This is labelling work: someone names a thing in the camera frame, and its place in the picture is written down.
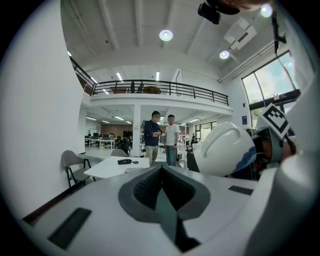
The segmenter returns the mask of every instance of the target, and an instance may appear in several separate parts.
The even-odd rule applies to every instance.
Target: railing
[[[206,99],[215,103],[229,105],[228,96],[213,90],[197,86],[169,81],[156,81],[146,79],[131,79],[123,81],[100,82],[93,88],[94,93],[106,94],[165,94],[173,96],[184,96],[193,99]]]
[[[74,72],[78,77],[83,90],[87,94],[92,96],[94,94],[93,90],[96,85],[95,82],[91,80],[91,77],[78,65],[78,63],[75,62],[75,60],[72,57],[70,57],[70,60],[72,62]]]

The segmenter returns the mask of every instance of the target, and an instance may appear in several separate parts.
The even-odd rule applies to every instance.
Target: ceiling vent
[[[244,47],[255,35],[257,31],[250,25],[244,18],[240,18],[236,21],[230,29],[225,33],[223,38],[231,45],[232,50],[240,50]]]

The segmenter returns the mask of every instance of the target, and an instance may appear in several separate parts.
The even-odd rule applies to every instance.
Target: dark blue shirt
[[[158,146],[159,137],[152,137],[153,133],[161,132],[160,127],[157,123],[152,122],[152,120],[144,123],[144,144],[146,146]]]

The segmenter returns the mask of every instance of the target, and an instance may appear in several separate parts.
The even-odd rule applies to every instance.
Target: ceiling
[[[151,119],[153,111],[160,112],[163,116],[163,122],[167,123],[168,115],[175,116],[175,122],[177,124],[189,122],[194,119],[206,119],[210,117],[222,117],[223,115],[210,112],[210,111],[195,111],[191,108],[185,107],[166,107],[166,106],[155,106],[155,105],[142,105],[141,106],[141,120],[148,121]],[[114,116],[118,116],[124,121],[121,121]],[[111,124],[123,124],[126,125],[125,121],[131,123],[134,122],[134,106],[133,105],[108,105],[104,107],[90,107],[88,108],[87,117],[97,119],[99,121],[108,121]]]
[[[90,76],[112,80],[152,79],[160,71],[171,80],[176,69],[215,79],[238,66],[272,40],[270,18],[259,11],[222,15],[214,25],[197,13],[204,0],[62,0],[61,19],[67,49]],[[241,50],[231,50],[233,59],[219,53],[230,44],[224,34],[244,17],[257,35]],[[163,29],[172,40],[159,38]]]

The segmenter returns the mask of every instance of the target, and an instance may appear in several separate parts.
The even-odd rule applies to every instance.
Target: white t-shirt
[[[180,133],[179,126],[177,124],[168,125],[165,128],[165,145],[174,146],[176,142],[176,133]]]

